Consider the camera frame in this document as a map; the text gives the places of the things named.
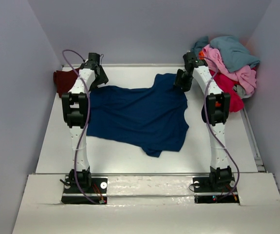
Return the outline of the navy blue t shirt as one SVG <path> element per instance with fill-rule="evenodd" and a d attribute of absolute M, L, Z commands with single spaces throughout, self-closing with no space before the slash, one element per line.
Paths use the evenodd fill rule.
<path fill-rule="evenodd" d="M 140 147 L 148 156 L 179 152 L 189 125 L 187 98 L 175 74 L 157 74 L 150 88 L 104 86 L 90 93 L 87 135 Z"/>

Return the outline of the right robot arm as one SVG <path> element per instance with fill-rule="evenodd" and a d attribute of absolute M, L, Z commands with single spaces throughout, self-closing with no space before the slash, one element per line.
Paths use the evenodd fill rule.
<path fill-rule="evenodd" d="M 209 176 L 195 177 L 192 190 L 196 193 L 223 193 L 225 187 L 234 181 L 225 151 L 225 124 L 229 116 L 231 96 L 216 84 L 209 71 L 207 58 L 187 52 L 183 55 L 183 60 L 185 68 L 177 71 L 174 86 L 187 92 L 191 89 L 193 80 L 199 84 L 204 94 L 202 119 L 207 125 L 211 147 Z"/>

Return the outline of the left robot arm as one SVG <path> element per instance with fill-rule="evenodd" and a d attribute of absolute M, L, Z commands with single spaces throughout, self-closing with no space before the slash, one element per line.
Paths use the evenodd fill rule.
<path fill-rule="evenodd" d="M 69 127 L 72 143 L 72 168 L 67 186 L 81 193 L 91 189 L 92 176 L 87 156 L 86 133 L 90 119 L 90 91 L 109 80 L 101 65 L 101 55 L 89 53 L 79 70 L 71 66 L 77 78 L 69 91 L 61 96 L 64 122 Z"/>

